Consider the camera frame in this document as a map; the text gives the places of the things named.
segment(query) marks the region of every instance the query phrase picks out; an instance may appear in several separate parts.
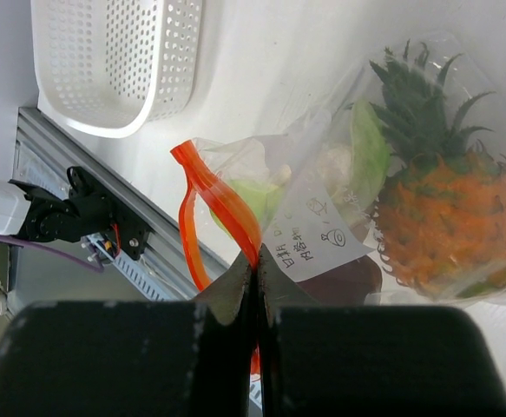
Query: red strap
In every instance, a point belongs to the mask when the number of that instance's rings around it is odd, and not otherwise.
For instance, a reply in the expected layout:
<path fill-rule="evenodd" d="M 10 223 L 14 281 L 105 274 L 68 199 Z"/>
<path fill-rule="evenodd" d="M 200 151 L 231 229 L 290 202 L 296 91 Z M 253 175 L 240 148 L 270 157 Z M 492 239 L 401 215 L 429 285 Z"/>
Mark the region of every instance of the red strap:
<path fill-rule="evenodd" d="M 187 193 L 181 204 L 179 222 L 187 264 L 197 288 L 201 291 L 211 282 L 200 258 L 194 225 L 194 200 L 197 193 L 240 246 L 251 267 L 256 268 L 262 234 L 253 211 L 207 167 L 193 142 L 186 141 L 172 149 L 172 155 L 187 175 Z"/>

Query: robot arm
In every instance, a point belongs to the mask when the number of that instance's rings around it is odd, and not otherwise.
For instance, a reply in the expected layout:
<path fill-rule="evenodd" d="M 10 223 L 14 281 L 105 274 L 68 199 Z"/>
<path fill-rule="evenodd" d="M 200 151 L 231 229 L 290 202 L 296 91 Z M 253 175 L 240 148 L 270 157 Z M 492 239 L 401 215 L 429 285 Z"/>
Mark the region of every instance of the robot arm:
<path fill-rule="evenodd" d="M 30 242 L 79 242 L 101 233 L 138 259 L 148 225 L 84 169 L 68 169 L 68 179 L 66 200 L 24 182 L 0 182 L 0 235 Z"/>

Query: clear plastic bag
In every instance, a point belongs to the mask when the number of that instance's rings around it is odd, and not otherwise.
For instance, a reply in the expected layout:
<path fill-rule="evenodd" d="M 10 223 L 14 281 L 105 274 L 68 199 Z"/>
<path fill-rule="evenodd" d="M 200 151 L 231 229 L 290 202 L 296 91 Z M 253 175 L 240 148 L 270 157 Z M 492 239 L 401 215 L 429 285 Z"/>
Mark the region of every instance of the clear plastic bag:
<path fill-rule="evenodd" d="M 332 305 L 506 291 L 506 105 L 448 34 L 363 58 L 283 134 L 194 139 L 173 153 L 187 174 L 181 237 L 199 289 L 210 279 L 196 226 L 215 224 L 252 265 L 264 242 Z"/>

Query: plastic basket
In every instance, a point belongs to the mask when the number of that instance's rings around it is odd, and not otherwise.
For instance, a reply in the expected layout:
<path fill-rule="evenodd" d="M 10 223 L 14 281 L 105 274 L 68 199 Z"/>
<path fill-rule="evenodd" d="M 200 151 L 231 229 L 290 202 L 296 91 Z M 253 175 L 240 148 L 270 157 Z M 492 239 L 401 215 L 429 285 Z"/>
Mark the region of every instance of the plastic basket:
<path fill-rule="evenodd" d="M 191 95 L 202 0 L 32 0 L 36 78 L 68 126 L 125 137 Z"/>

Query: pineapple crown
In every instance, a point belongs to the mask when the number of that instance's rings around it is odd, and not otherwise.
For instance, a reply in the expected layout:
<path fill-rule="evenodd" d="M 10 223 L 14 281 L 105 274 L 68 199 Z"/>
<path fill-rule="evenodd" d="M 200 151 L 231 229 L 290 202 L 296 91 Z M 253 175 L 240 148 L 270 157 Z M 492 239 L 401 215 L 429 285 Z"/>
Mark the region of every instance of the pineapple crown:
<path fill-rule="evenodd" d="M 470 135 L 484 126 L 462 127 L 463 119 L 470 108 L 481 98 L 492 92 L 471 97 L 460 107 L 451 125 L 445 115 L 444 83 L 453 62 L 462 54 L 449 59 L 440 69 L 436 80 L 428 80 L 424 70 L 430 52 L 422 43 L 423 50 L 409 63 L 409 44 L 403 56 L 396 57 L 385 49 L 385 66 L 371 61 L 371 66 L 384 84 L 382 94 L 384 106 L 372 104 L 379 119 L 384 123 L 382 133 L 404 162 L 416 165 L 433 163 L 437 156 L 450 158 L 463 155 L 467 150 Z"/>

